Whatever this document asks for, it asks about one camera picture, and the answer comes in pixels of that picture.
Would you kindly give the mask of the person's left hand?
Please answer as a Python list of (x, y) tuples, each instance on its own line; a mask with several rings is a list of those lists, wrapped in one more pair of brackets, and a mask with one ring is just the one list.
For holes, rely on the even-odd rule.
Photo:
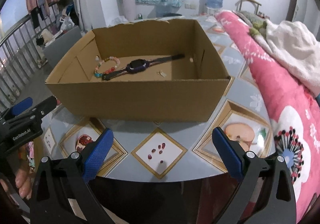
[(19, 148), (18, 155), (20, 166), (16, 171), (15, 183), (20, 197), (29, 200), (32, 194), (34, 177), (29, 166), (29, 160), (27, 159), (27, 145)]

